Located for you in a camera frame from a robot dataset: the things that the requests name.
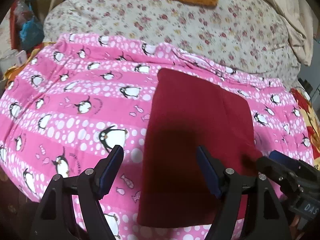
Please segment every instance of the cartoon penguin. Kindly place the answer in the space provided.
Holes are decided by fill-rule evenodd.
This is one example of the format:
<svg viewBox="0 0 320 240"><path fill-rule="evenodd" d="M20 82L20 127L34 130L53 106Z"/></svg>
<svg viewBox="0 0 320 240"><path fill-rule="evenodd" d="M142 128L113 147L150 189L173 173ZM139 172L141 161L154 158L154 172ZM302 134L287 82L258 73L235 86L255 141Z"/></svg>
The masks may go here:
<svg viewBox="0 0 320 240"><path fill-rule="evenodd" d="M289 124L285 124L285 125L283 126L283 129L287 132L287 134L290 134Z"/></svg>
<svg viewBox="0 0 320 240"><path fill-rule="evenodd" d="M69 36L69 41L75 41L75 36L76 36L75 33L71 33Z"/></svg>
<svg viewBox="0 0 320 240"><path fill-rule="evenodd" d="M100 63L92 62L87 66L87 69L94 70L94 69L97 69L99 66L100 66Z"/></svg>
<svg viewBox="0 0 320 240"><path fill-rule="evenodd" d="M266 107L265 110L266 110L269 114L275 115L275 113L274 113L269 107L267 107L267 106L265 106L265 107Z"/></svg>
<svg viewBox="0 0 320 240"><path fill-rule="evenodd" d="M119 228L118 228L118 218L116 217L115 214L113 215L108 215L108 214L104 214L104 217L106 218L106 221L111 229L112 234L115 237L118 237L119 239L121 239L120 235L119 235Z"/></svg>
<svg viewBox="0 0 320 240"><path fill-rule="evenodd" d="M233 75L236 73L236 70L231 67L226 67L226 72L230 75Z"/></svg>
<svg viewBox="0 0 320 240"><path fill-rule="evenodd" d="M70 84L66 85L63 89L63 91L70 91L71 89L73 89L75 87L75 85L77 84L77 81L73 81Z"/></svg>
<svg viewBox="0 0 320 240"><path fill-rule="evenodd" d="M265 117L262 114L256 113L254 115L254 118L258 123L261 123L262 125L268 124L267 120L265 119Z"/></svg>
<svg viewBox="0 0 320 240"><path fill-rule="evenodd" d="M243 96L246 97L246 98L249 98L249 97L250 97L250 95L249 95L247 92L243 91L243 90L237 90L237 91L238 91L238 93L239 93L240 95L243 95Z"/></svg>
<svg viewBox="0 0 320 240"><path fill-rule="evenodd" d="M58 62L60 62L62 60L63 56L64 56L64 54L61 52L58 52L58 51L55 51L53 53L53 58Z"/></svg>
<svg viewBox="0 0 320 240"><path fill-rule="evenodd" d="M38 58L34 57L32 60L30 60L31 65L35 65L38 62Z"/></svg>
<svg viewBox="0 0 320 240"><path fill-rule="evenodd" d="M63 154L59 155L55 161L52 161L53 165L56 166L56 172L62 177L69 177L69 164L65 157L65 148L63 147Z"/></svg>
<svg viewBox="0 0 320 240"><path fill-rule="evenodd" d="M9 106L10 115L17 119L21 111L21 106L18 105L18 102L15 102Z"/></svg>
<svg viewBox="0 0 320 240"><path fill-rule="evenodd" d="M43 81L43 77L40 75L31 76L31 84L35 85L36 87L39 86L42 81Z"/></svg>
<svg viewBox="0 0 320 240"><path fill-rule="evenodd" d="M90 96L88 96L88 99L85 101L81 101L79 104L74 104L76 107L78 107L78 114L86 114L91 109L92 105L89 101Z"/></svg>
<svg viewBox="0 0 320 240"><path fill-rule="evenodd" d="M46 114L44 117L40 118L38 121L38 128L45 129L47 127L47 124L50 118L51 118L51 114Z"/></svg>
<svg viewBox="0 0 320 240"><path fill-rule="evenodd" d="M19 135L17 138L15 138L14 141L16 142L16 150L17 151L21 150L21 148L22 148L21 135Z"/></svg>
<svg viewBox="0 0 320 240"><path fill-rule="evenodd" d="M120 92L124 95L125 98L128 98L128 97L138 98L140 93L140 88L126 86L126 87L121 87Z"/></svg>
<svg viewBox="0 0 320 240"><path fill-rule="evenodd" d="M68 73L67 74L63 74L63 75L59 75L60 76L60 81L64 82L69 78Z"/></svg>
<svg viewBox="0 0 320 240"><path fill-rule="evenodd" d="M134 68L135 72L149 74L150 66L139 64Z"/></svg>
<svg viewBox="0 0 320 240"><path fill-rule="evenodd" d="M115 145L124 146L126 135L128 131L126 129L113 129L115 125L108 127L99 134L99 140L105 147L107 152L113 149Z"/></svg>
<svg viewBox="0 0 320 240"><path fill-rule="evenodd" d="M100 36L98 38L98 41L100 43L101 46L103 45L108 45L108 41L109 41L109 36Z"/></svg>
<svg viewBox="0 0 320 240"><path fill-rule="evenodd" d="M305 147L309 147L310 146L310 140L304 134L303 134L303 139L302 139L302 143L301 144L303 144Z"/></svg>
<svg viewBox="0 0 320 240"><path fill-rule="evenodd" d="M40 109L41 106L43 106L44 104L44 98L39 98L37 101L36 101L36 109Z"/></svg>
<svg viewBox="0 0 320 240"><path fill-rule="evenodd" d="M296 117L300 117L300 112L299 112L299 110L298 110L297 108L294 107L292 113L293 113Z"/></svg>
<svg viewBox="0 0 320 240"><path fill-rule="evenodd" d="M152 45L149 45L149 44L146 44L146 43L143 43L142 46L141 46L144 54L146 54L147 56L148 55L154 55L156 47L157 46L152 46Z"/></svg>
<svg viewBox="0 0 320 240"><path fill-rule="evenodd" d="M272 95L270 98L271 102L278 105L280 103L279 95Z"/></svg>
<svg viewBox="0 0 320 240"><path fill-rule="evenodd" d="M13 85L14 85L14 81L10 81L10 82L8 83L8 88L7 88L7 90L11 90L11 89L13 88Z"/></svg>
<svg viewBox="0 0 320 240"><path fill-rule="evenodd" d="M103 79L105 80L111 80L115 77L115 75L113 75L111 71L104 73L103 75L100 75L100 76L103 77Z"/></svg>
<svg viewBox="0 0 320 240"><path fill-rule="evenodd" d="M7 149L3 145L0 146L0 158L3 163L7 162Z"/></svg>
<svg viewBox="0 0 320 240"><path fill-rule="evenodd" d="M24 180L24 182L26 183L28 189L29 189L33 194L36 194L36 189L35 189L33 174L31 174L30 172L28 172L28 168L26 168L22 175L23 175L23 180Z"/></svg>

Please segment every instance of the floral bedspread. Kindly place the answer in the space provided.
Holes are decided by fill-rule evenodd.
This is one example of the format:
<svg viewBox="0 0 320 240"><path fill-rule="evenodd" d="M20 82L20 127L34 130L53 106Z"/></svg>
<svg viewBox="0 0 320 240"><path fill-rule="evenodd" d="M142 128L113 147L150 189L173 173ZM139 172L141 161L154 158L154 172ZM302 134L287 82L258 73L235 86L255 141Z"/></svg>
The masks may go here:
<svg viewBox="0 0 320 240"><path fill-rule="evenodd" d="M66 0L44 22L45 41L81 32L171 43L220 65L280 78L287 89L300 70L282 19L263 0L219 0L215 8L173 0Z"/></svg>

